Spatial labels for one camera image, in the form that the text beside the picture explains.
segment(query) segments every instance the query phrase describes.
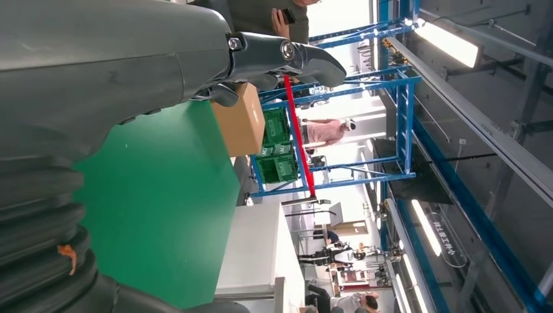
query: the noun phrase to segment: white table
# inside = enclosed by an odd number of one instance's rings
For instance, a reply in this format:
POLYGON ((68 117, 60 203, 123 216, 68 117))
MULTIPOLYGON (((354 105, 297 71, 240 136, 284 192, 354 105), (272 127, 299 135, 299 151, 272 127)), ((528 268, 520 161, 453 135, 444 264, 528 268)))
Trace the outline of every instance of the white table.
POLYGON ((244 304, 251 313, 296 313, 305 281, 279 203, 237 207, 215 300, 244 304))

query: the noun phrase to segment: hand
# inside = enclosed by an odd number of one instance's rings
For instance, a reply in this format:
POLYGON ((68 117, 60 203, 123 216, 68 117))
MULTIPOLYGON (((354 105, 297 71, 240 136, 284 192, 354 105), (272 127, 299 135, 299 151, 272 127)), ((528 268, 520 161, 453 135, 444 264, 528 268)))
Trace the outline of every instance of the hand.
POLYGON ((273 9, 272 12, 273 31, 276 36, 290 39, 290 27, 284 23, 284 15, 281 10, 273 9))

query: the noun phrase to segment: cable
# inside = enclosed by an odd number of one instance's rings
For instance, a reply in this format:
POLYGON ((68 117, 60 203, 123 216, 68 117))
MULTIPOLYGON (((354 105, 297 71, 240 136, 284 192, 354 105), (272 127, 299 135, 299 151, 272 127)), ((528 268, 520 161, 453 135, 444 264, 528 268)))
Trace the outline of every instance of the cable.
MULTIPOLYGON (((452 161, 462 161, 462 160, 473 160, 475 158, 488 158, 488 157, 494 157, 497 156, 497 153, 485 153, 483 155, 468 155, 468 156, 460 156, 455 158, 445 158, 443 160, 438 160, 437 163, 442 162, 452 162, 452 161)), ((427 164, 432 164, 434 161, 428 161, 427 164)))
POLYGON ((363 64, 366 64, 366 67, 369 70, 374 70, 372 67, 372 48, 370 45, 362 44, 359 47, 357 47, 357 53, 359 53, 362 57, 365 57, 366 59, 363 60, 363 64))

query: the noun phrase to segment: bolt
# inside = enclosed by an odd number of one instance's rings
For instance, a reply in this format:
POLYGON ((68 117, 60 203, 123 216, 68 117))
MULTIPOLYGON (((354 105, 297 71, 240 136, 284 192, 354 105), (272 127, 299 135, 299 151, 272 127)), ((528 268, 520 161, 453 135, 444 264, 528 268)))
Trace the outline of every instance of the bolt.
POLYGON ((231 38, 228 40, 228 47, 232 51, 237 51, 242 49, 242 42, 238 38, 231 38))
POLYGON ((280 44, 280 52, 282 53, 282 57, 287 60, 291 61, 294 57, 294 48, 293 44, 290 40, 285 40, 280 44))

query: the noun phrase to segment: gray robot arm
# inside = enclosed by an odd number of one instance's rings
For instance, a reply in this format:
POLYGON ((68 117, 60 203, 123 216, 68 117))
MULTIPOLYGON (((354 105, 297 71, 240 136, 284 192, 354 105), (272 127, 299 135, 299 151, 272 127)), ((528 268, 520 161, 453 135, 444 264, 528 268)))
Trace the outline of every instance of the gray robot arm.
POLYGON ((70 196, 83 184, 73 163, 137 115, 193 97, 232 105, 227 83, 271 87, 282 74, 327 85, 345 77, 322 50, 232 33, 206 8, 155 0, 0 1, 0 237, 7 243, 0 270, 9 273, 0 280, 0 311, 178 312, 98 273, 78 226, 85 209, 70 196), (74 276, 56 251, 67 242, 79 256, 74 276))
POLYGON ((285 38, 232 34, 202 7, 154 0, 0 2, 0 156, 81 160, 109 130, 193 97, 232 105, 228 82, 276 76, 337 85, 328 53, 285 38), (19 133, 18 138, 8 135, 19 133))

